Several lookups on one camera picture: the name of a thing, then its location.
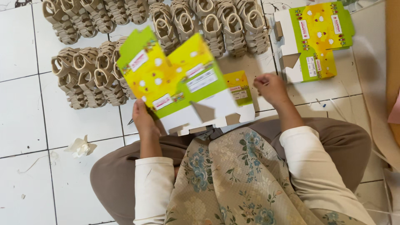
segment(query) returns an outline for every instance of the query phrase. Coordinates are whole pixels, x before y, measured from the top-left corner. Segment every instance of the white long sleeve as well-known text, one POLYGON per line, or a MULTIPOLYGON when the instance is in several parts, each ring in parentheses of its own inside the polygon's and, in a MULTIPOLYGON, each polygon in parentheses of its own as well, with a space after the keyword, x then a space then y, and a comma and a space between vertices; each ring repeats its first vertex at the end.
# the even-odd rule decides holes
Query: white long sleeve
POLYGON ((291 182, 309 209, 327 209, 375 225, 363 205, 343 183, 319 134, 311 127, 286 130, 279 139, 285 149, 291 182))
POLYGON ((135 161, 135 225, 164 224, 174 188, 173 160, 151 157, 135 161))

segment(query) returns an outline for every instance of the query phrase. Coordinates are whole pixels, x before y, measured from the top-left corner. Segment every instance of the person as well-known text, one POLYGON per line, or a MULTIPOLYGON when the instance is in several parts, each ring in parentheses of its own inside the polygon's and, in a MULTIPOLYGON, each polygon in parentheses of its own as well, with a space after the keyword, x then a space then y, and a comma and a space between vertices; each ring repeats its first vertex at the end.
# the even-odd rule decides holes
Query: person
POLYGON ((344 121, 301 118, 274 74, 258 76, 254 87, 279 120, 216 139, 214 129, 194 138, 160 137, 138 99, 132 118, 140 142, 104 156, 90 174, 116 222, 375 224, 353 194, 371 151, 368 133, 344 121))

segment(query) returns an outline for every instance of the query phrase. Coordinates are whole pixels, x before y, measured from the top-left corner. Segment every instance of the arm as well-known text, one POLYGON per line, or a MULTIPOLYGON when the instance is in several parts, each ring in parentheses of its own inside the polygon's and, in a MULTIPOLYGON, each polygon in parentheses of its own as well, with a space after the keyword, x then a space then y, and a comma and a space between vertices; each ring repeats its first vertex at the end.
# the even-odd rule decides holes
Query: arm
POLYGON ((135 161, 136 202, 133 223, 164 224, 165 212, 174 188, 173 160, 162 157, 160 130, 141 99, 135 102, 132 118, 140 136, 140 159, 135 161))
POLYGON ((375 224, 356 196, 343 183, 319 134, 304 125, 290 101, 281 78, 264 74, 254 80, 260 94, 277 110, 281 120, 280 142, 285 150, 291 183, 309 209, 328 209, 375 224))

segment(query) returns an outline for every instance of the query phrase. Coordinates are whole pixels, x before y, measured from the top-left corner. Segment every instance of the floral apron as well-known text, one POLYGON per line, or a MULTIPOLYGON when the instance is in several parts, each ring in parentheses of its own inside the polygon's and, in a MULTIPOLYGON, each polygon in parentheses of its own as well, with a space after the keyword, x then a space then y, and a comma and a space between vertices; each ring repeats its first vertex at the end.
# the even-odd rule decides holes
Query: floral apron
POLYGON ((245 127, 189 145, 167 208, 168 225, 364 225, 326 209, 308 209, 295 194, 287 164, 245 127))

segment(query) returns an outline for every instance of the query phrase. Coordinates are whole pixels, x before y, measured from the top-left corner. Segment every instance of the pink paper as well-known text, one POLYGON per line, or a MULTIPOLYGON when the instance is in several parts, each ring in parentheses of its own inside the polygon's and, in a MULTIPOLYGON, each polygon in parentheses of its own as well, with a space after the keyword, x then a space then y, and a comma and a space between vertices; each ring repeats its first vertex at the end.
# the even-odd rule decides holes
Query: pink paper
POLYGON ((389 115, 388 123, 400 124, 400 93, 397 96, 396 103, 394 104, 392 112, 389 115))

